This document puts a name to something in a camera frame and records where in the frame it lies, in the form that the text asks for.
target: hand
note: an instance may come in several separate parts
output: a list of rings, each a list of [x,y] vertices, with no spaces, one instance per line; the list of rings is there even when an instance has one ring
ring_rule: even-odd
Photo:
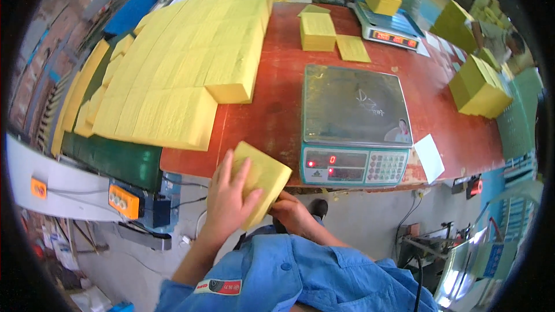
[[[268,212],[295,235],[310,239],[314,228],[321,226],[306,207],[288,192],[282,191]]]
[[[233,151],[229,149],[208,185],[206,223],[199,237],[204,235],[223,243],[239,229],[262,195],[262,189],[257,189],[243,199],[243,186],[249,173],[250,159],[245,159],[233,181],[232,162]]]

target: red and white patch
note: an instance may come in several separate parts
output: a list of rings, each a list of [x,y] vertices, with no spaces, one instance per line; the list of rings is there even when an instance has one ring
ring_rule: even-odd
[[[212,293],[220,295],[239,295],[243,280],[222,281],[221,279],[205,279],[197,284],[193,294]]]

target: weighing scale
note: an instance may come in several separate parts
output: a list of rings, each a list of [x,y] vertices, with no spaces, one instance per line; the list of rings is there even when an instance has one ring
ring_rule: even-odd
[[[362,25],[362,37],[366,40],[403,47],[416,51],[424,33],[418,28],[405,10],[398,10],[395,16],[375,14],[364,0],[350,3]]]
[[[302,95],[303,183],[397,185],[412,132],[395,75],[307,65]]]

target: red table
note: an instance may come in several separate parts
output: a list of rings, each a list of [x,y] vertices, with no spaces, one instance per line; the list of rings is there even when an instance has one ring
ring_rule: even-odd
[[[392,73],[401,80],[414,142],[431,134],[445,171],[451,179],[493,170],[504,165],[501,138],[495,120],[459,114],[447,86],[455,74],[453,62],[463,64],[443,46],[426,46],[430,57],[413,51],[365,41],[372,62],[341,60],[334,52],[301,49],[300,18],[306,4],[275,3],[260,56],[253,103],[219,105],[207,152],[164,148],[160,169],[212,177],[225,151],[244,140],[293,169],[289,186],[303,185],[299,176],[301,148],[301,89],[306,64],[360,68]],[[331,10],[337,34],[360,36],[355,14],[348,8],[322,5]],[[397,190],[419,188],[426,175],[414,149]]]

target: concrete floor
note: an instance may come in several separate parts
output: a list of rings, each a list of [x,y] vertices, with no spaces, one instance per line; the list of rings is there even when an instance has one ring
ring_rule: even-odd
[[[416,21],[427,30],[447,0],[422,1],[421,16]],[[200,178],[193,178],[192,181],[208,183]],[[206,189],[183,187],[182,202],[198,199],[205,193]],[[376,259],[392,257],[396,227],[409,211],[413,200],[411,192],[338,192],[325,196],[299,196],[305,204],[316,197],[329,201],[324,225],[345,243]],[[439,229],[442,222],[450,221],[454,221],[456,228],[464,228],[478,216],[480,202],[479,195],[466,200],[462,194],[451,195],[449,188],[440,184],[422,199],[418,209],[404,224],[420,223],[421,232]],[[181,206],[179,222],[173,232],[173,246],[166,252],[121,239],[108,231],[112,223],[96,224],[97,241],[106,242],[110,250],[101,255],[80,254],[79,266],[112,302],[128,300],[135,304],[137,312],[152,311],[158,301],[161,281],[170,277],[189,249],[188,245],[180,243],[181,235],[194,238],[197,219],[205,209],[205,202]],[[271,224],[269,216],[262,225],[265,224]],[[240,234],[237,232],[230,237],[218,253],[217,261],[232,250]],[[76,238],[78,248],[87,249],[88,245],[80,235],[77,234]]]

